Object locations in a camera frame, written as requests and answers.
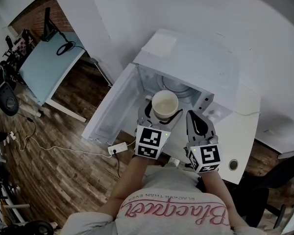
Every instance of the person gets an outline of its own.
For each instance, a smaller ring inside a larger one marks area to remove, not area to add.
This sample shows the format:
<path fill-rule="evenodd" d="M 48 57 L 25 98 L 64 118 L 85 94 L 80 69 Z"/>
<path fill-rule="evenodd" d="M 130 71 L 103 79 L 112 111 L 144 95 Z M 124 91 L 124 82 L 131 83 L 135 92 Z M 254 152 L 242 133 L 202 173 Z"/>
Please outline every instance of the person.
<path fill-rule="evenodd" d="M 217 171 L 198 175 L 135 156 L 97 212 L 72 214 L 61 235 L 264 235 L 238 215 Z"/>

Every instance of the white cup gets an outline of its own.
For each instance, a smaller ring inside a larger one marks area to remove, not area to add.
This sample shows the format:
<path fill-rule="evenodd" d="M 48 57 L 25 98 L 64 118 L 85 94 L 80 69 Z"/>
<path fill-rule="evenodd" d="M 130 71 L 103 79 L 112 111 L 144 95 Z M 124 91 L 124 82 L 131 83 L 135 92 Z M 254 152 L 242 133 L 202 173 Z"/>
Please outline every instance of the white cup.
<path fill-rule="evenodd" d="M 157 118 L 167 119 L 176 113 L 178 99 L 173 92 L 163 90 L 153 96 L 151 104 Z"/>

